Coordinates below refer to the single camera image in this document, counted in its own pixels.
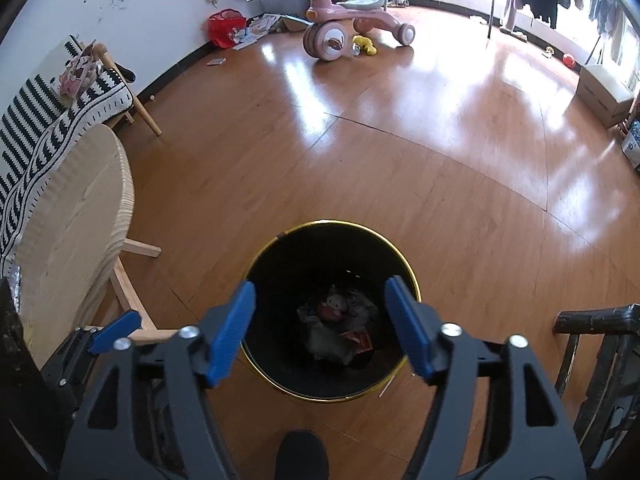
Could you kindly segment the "black white striped sofa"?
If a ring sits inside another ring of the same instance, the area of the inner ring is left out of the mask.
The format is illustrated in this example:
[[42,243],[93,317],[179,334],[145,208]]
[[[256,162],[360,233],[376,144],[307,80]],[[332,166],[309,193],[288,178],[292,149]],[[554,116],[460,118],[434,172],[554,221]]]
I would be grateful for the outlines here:
[[96,45],[102,72],[76,99],[60,96],[58,77],[85,46],[68,36],[26,79],[1,116],[1,274],[14,267],[15,248],[36,203],[78,140],[93,126],[135,108],[158,136],[162,133],[130,84],[136,75]]

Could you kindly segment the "pink plush toy on sofa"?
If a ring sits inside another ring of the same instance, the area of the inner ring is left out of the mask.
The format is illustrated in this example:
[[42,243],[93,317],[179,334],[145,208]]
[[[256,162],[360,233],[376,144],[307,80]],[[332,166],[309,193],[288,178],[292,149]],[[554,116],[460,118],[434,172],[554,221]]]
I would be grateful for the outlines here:
[[66,69],[58,77],[60,96],[76,99],[87,90],[102,72],[102,63],[92,42],[66,64]]

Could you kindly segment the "papers on floor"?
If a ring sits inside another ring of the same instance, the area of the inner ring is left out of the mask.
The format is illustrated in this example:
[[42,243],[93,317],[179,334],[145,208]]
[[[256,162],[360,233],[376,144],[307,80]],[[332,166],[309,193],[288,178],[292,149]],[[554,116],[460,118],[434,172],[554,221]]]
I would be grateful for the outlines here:
[[251,44],[254,44],[262,37],[270,34],[281,23],[281,14],[264,13],[261,16],[253,18],[243,29],[238,30],[232,35],[234,45],[232,49],[242,50]]

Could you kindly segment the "black gold-rimmed trash bin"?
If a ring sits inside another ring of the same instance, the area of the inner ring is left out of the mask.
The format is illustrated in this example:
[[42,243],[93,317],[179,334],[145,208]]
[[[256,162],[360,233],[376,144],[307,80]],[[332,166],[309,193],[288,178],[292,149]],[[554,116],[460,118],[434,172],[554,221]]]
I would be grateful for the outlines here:
[[388,384],[405,365],[385,303],[399,276],[420,286],[401,251],[360,224],[311,221],[286,230],[248,266],[256,308],[242,350],[256,372],[294,398],[338,403]]

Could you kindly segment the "cardboard box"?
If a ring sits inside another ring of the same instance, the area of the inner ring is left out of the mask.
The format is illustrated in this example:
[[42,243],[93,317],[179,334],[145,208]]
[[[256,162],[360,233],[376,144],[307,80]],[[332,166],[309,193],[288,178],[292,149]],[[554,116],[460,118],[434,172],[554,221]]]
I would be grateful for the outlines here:
[[631,91],[600,64],[582,66],[576,94],[607,129],[620,124],[634,102]]

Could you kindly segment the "round wooden table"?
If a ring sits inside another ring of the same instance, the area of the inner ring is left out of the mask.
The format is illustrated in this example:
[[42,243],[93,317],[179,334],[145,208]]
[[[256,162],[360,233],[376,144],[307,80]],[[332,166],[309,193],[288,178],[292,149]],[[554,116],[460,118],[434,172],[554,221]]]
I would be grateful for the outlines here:
[[161,252],[130,240],[133,214],[126,151],[111,128],[96,125],[50,173],[15,251],[20,319],[37,366],[74,328],[91,324],[107,284],[122,310],[141,315],[138,336],[156,329],[120,261],[122,252],[151,258]]

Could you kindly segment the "pink children tricycle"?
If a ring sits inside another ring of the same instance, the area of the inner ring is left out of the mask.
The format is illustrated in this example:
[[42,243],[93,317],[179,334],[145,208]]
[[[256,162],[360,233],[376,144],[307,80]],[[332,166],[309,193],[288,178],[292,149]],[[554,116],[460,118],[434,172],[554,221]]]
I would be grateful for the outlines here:
[[343,26],[352,22],[357,36],[366,36],[373,29],[387,30],[403,47],[409,47],[416,30],[401,23],[387,12],[387,0],[310,0],[306,20],[311,25],[303,34],[303,47],[312,58],[333,62],[352,50],[352,36]]

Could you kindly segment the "red plastic bag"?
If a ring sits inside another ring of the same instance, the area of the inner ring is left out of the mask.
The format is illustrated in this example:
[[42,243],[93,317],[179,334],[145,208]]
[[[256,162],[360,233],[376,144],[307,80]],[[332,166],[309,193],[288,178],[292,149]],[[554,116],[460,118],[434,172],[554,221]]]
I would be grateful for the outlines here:
[[235,35],[246,27],[246,17],[239,11],[224,9],[212,14],[206,21],[209,41],[218,48],[229,49],[238,43]]

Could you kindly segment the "dark wooden chair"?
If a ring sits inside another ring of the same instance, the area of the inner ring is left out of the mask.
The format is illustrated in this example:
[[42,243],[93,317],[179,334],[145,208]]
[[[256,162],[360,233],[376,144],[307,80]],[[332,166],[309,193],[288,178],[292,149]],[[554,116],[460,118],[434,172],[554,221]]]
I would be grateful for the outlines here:
[[555,390],[563,394],[582,336],[602,337],[574,422],[589,479],[639,477],[639,306],[562,311],[553,325],[567,336]]

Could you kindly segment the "trash inside bin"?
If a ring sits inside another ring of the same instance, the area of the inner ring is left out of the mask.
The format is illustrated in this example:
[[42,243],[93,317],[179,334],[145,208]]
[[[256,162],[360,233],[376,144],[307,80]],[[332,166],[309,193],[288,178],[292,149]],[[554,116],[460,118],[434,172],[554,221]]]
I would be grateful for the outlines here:
[[316,360],[334,359],[343,365],[373,349],[368,325],[378,306],[358,290],[332,285],[318,300],[297,310],[306,328],[305,348]]

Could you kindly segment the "black shoe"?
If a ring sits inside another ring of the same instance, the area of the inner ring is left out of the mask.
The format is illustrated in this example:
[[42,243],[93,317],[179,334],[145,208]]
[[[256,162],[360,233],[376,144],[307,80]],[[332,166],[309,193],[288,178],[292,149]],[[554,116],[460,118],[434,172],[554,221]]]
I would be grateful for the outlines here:
[[328,480],[330,463],[326,447],[313,432],[294,430],[282,439],[274,467],[276,480]]

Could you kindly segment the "yellow toy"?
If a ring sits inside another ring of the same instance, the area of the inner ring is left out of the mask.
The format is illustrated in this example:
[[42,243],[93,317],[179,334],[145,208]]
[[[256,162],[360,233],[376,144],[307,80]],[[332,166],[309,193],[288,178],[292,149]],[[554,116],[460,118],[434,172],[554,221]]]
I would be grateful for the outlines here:
[[354,55],[375,56],[378,49],[369,37],[355,35],[352,37],[352,53]]

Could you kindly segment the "red ball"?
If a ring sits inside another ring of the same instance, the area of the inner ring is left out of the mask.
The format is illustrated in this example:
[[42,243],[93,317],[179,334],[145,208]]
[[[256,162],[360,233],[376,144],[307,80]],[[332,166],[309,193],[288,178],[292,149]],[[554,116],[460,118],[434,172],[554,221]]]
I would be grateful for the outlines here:
[[576,66],[576,60],[573,55],[565,53],[563,55],[563,64],[568,68],[574,68]]

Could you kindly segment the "blue white patterned box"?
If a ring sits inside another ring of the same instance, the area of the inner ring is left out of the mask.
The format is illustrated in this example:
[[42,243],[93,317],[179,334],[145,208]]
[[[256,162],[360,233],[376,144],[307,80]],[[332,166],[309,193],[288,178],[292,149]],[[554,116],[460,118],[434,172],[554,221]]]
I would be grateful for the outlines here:
[[631,167],[637,174],[640,174],[640,122],[635,119],[623,140],[622,152]]

